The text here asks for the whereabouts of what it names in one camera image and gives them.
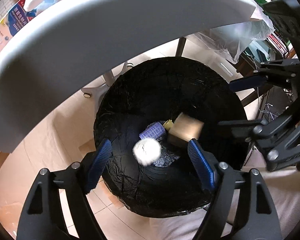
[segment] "black plastic wrap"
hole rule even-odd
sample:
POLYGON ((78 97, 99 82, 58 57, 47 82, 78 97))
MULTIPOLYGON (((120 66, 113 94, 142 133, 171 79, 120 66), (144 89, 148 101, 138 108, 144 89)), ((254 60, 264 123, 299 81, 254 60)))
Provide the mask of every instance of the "black plastic wrap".
POLYGON ((139 215, 163 218, 188 214, 211 199, 201 190, 186 149, 161 138, 164 154, 173 158, 164 165, 167 167, 143 167, 133 156, 140 132, 153 122, 174 121, 181 112, 204 122, 198 139, 204 150, 234 169, 242 167, 247 143, 221 138, 215 128, 219 121, 246 119, 243 106, 227 82, 198 61, 164 57, 135 66, 111 86, 96 115, 96 146, 103 138, 112 143, 102 177, 111 192, 139 215))

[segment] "beige box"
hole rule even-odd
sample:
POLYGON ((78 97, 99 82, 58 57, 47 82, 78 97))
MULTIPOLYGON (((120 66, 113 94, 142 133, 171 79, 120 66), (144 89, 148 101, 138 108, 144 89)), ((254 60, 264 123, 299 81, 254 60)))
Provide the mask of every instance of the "beige box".
POLYGON ((188 142, 198 139, 204 123, 186 114, 179 114, 168 133, 168 142, 186 148, 188 142))

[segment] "blue gripper pad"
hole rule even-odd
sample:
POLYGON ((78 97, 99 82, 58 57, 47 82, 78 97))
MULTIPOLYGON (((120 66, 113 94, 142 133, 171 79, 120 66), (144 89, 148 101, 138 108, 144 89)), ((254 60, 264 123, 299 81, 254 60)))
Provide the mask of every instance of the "blue gripper pad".
POLYGON ((267 81, 266 77, 260 75, 254 75, 250 77, 243 77, 236 80, 232 80, 229 84, 229 88, 232 92, 239 92, 251 88, 261 87, 267 81))
POLYGON ((210 167, 208 161, 202 153, 202 149, 196 140, 192 139, 188 143, 188 155, 191 162, 197 171, 198 177, 201 181, 202 188, 213 191, 216 188, 215 174, 213 168, 210 167))
POLYGON ((98 146, 96 157, 94 158, 89 170, 87 171, 87 180, 84 187, 86 194, 97 186, 107 161, 111 155, 111 142, 106 139, 98 146))

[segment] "cardboard box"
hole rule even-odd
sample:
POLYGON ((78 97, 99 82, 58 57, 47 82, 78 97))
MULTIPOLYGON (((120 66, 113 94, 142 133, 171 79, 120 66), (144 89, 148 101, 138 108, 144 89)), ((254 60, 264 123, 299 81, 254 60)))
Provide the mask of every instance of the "cardboard box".
POLYGON ((35 15, 23 9, 25 0, 19 0, 0 21, 0 43, 8 42, 35 15))
POLYGON ((168 142, 186 148, 191 139, 199 139, 203 125, 203 122, 181 113, 169 130, 168 142))

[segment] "chair wheel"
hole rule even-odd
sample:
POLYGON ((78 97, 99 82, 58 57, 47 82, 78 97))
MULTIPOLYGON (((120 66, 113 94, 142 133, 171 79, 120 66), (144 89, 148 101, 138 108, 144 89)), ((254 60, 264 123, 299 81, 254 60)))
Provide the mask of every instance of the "chair wheel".
POLYGON ((83 96, 84 96, 85 98, 90 98, 90 97, 92 96, 92 94, 89 94, 89 93, 83 93, 83 96))

